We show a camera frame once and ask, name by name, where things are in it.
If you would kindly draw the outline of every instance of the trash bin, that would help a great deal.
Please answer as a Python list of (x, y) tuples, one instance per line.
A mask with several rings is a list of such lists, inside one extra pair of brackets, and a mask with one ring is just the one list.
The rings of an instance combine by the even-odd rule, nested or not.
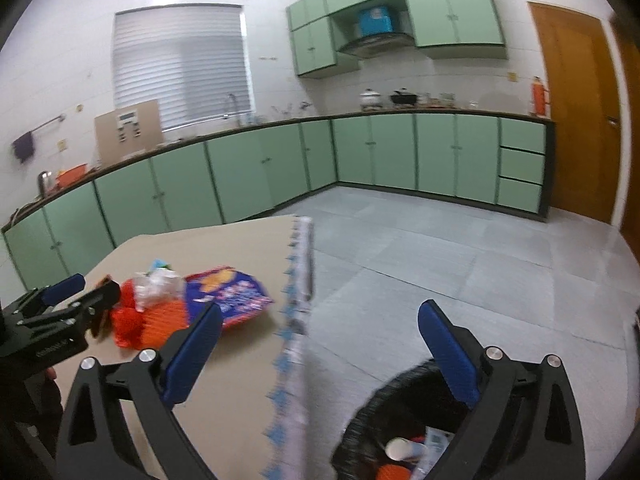
[(377, 390), (347, 426), (332, 457), (337, 480), (376, 480), (380, 467), (394, 463), (386, 456), (387, 442), (424, 435), (426, 426), (456, 433), (469, 411), (453, 397), (434, 361), (403, 372)]

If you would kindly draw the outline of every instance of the pot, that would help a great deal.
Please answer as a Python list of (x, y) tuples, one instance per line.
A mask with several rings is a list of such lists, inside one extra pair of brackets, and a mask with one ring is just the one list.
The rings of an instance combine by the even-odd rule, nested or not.
[(418, 101), (418, 96), (412, 94), (406, 88), (396, 90), (389, 96), (391, 102), (395, 105), (415, 105)]
[(362, 94), (360, 94), (361, 108), (382, 108), (382, 106), (382, 95), (378, 92), (374, 92), (371, 88), (367, 88)]

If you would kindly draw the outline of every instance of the window blind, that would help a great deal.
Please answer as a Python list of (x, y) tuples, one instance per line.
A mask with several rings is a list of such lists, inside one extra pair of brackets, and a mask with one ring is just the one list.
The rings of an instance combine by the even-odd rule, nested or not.
[(242, 8), (192, 5), (116, 14), (117, 108), (157, 99), (162, 129), (252, 109)]

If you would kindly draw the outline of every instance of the drawer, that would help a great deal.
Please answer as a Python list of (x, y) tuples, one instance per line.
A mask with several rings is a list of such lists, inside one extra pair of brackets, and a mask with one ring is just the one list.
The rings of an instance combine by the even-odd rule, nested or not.
[(529, 152), (545, 153), (546, 126), (540, 123), (501, 119), (501, 145)]
[(500, 152), (500, 176), (542, 184), (545, 171), (545, 157), (543, 155), (517, 152), (506, 148), (502, 148)]
[(498, 204), (537, 213), (540, 208), (541, 190), (542, 186), (538, 184), (501, 178)]

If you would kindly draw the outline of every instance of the range hood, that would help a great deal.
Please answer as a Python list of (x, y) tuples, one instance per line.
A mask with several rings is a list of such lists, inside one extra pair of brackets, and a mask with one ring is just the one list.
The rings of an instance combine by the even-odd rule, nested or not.
[(387, 6), (361, 10), (357, 28), (359, 38), (343, 46), (341, 53), (367, 59), (415, 44), (411, 35), (401, 31), (398, 13)]

